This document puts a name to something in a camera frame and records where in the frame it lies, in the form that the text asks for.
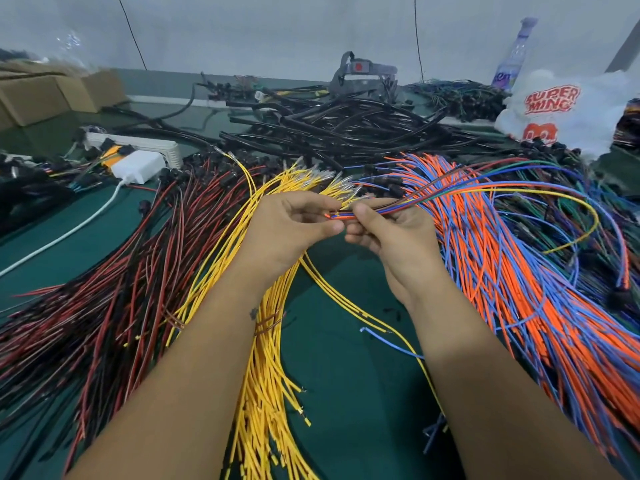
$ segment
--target table surface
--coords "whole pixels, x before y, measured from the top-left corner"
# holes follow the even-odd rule
[[[175,109],[162,104],[131,106],[149,116]],[[27,155],[63,153],[77,126],[111,126],[126,121],[122,116],[67,113],[0,134],[0,148]],[[208,136],[244,128],[229,123],[226,111],[204,107],[192,107],[170,122]],[[181,151],[188,154],[193,149],[182,146]],[[632,155],[608,155],[604,167],[618,169],[614,174],[626,176],[623,180],[629,191],[640,193],[638,179],[629,178],[631,169],[638,172]],[[90,193],[39,224],[1,240],[0,269],[82,222],[112,190]],[[116,202],[82,231],[0,278],[0,308],[18,303],[11,298],[13,294],[68,281],[112,251],[139,222],[138,201],[142,198],[142,191],[124,189]],[[373,254],[346,244],[338,236],[314,246],[310,256],[334,288],[367,312],[391,321],[419,350],[410,318],[389,291],[382,266]],[[289,376],[306,389],[299,398],[312,427],[297,415],[291,415],[289,421],[300,450],[321,478],[464,477],[450,433],[441,434],[430,453],[422,454],[426,443],[422,430],[436,421],[438,407],[413,359],[359,332],[360,322],[327,297],[302,269],[289,293],[286,312],[282,359]],[[27,426],[0,445],[0,472],[9,467],[20,440],[28,433]],[[66,453],[60,451],[46,462],[34,463],[24,478],[59,477]],[[285,477],[283,471],[276,476]]]

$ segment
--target black wire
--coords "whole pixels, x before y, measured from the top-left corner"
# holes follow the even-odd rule
[[[420,81],[424,82],[422,58],[420,56],[420,40],[418,40],[418,8],[416,8],[416,0],[413,0],[413,24],[415,26],[415,46],[418,48],[418,62],[420,62]]]
[[[133,43],[136,44],[136,48],[138,49],[138,53],[140,55],[140,60],[142,60],[142,65],[147,69],[147,64],[145,64],[145,59],[142,57],[142,52],[140,52],[140,47],[138,47],[138,41],[136,40],[136,36],[133,35],[133,30],[131,28],[131,24],[129,23],[129,17],[127,16],[127,11],[124,9],[124,5],[122,4],[122,0],[118,0],[120,2],[120,7],[122,8],[122,12],[124,13],[124,18],[127,21],[127,25],[129,26],[129,31],[131,32],[131,38],[133,39]]]

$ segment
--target white cable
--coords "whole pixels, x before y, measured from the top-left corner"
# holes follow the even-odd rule
[[[93,215],[91,217],[89,217],[87,220],[85,220],[84,222],[78,224],[76,227],[74,227],[73,229],[71,229],[70,231],[62,234],[59,238],[51,241],[50,243],[44,245],[43,247],[41,247],[40,249],[32,252],[31,254],[28,254],[27,256],[25,256],[24,258],[20,259],[20,261],[16,261],[15,263],[13,263],[11,266],[9,266],[6,269],[3,269],[2,271],[0,271],[0,278],[2,278],[2,276],[4,276],[5,274],[10,273],[11,271],[13,271],[15,268],[17,268],[18,266],[20,266],[21,264],[26,263],[29,259],[33,258],[34,256],[37,256],[38,254],[46,251],[49,248],[52,248],[53,246],[55,246],[57,243],[64,241],[66,238],[68,238],[71,234],[75,233],[76,231],[82,229],[84,226],[86,226],[87,224],[89,224],[89,222],[91,222],[92,220],[94,220],[96,217],[98,217],[103,211],[104,209],[106,209],[111,202],[113,202],[116,199],[116,195],[118,195],[118,192],[120,190],[120,188],[123,185],[126,185],[128,182],[126,181],[126,179],[122,179],[121,181],[119,181],[118,186],[116,187],[116,190],[113,192],[113,195],[110,197],[110,199],[108,199],[108,201],[106,201],[103,206],[96,210]]]

